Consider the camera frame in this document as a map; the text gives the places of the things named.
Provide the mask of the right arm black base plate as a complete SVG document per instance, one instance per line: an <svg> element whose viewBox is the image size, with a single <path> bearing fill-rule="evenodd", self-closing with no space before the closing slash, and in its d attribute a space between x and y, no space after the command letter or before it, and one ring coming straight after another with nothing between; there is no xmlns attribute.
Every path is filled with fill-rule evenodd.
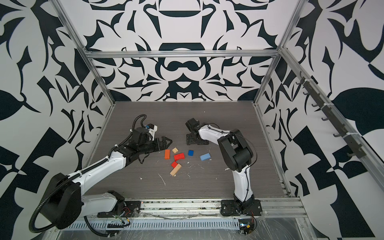
<svg viewBox="0 0 384 240"><path fill-rule="evenodd" d="M221 200L222 216L261 216L262 206L260 200L250 198L244 203L235 200Z"/></svg>

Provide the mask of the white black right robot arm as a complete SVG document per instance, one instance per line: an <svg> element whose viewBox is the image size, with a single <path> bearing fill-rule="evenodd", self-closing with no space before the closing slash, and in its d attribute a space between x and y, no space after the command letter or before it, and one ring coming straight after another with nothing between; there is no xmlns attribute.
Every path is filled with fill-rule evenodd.
<svg viewBox="0 0 384 240"><path fill-rule="evenodd" d="M186 122L186 127L190 131L187 134L188 145L213 143L219 146L225 164L233 173L234 201L240 209L249 207L254 200L250 181L250 168L254 153L246 138L237 129L221 130L213 127L212 124L201 124L194 118Z"/></svg>

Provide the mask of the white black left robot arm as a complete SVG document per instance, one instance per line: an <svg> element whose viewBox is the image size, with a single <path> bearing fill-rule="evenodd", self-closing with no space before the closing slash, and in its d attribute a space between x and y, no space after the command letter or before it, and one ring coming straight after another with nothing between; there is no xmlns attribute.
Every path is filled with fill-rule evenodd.
<svg viewBox="0 0 384 240"><path fill-rule="evenodd" d="M50 180L41 202L29 222L33 233L40 233L56 227L64 229L75 220L98 213L120 215L123 211L123 197L115 191L99 195L86 193L101 180L134 161L143 162L141 155L166 150L172 140L155 137L155 130L138 128L119 145L115 145L106 157L96 163L69 175L61 173Z"/></svg>

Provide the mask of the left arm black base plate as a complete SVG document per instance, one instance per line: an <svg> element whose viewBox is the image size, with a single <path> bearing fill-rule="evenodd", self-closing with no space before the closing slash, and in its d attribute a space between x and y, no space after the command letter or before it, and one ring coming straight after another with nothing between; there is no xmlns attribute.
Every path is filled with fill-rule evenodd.
<svg viewBox="0 0 384 240"><path fill-rule="evenodd" d="M98 218L131 218L138 215L141 211L141 201L118 202L110 212L101 212L97 214Z"/></svg>

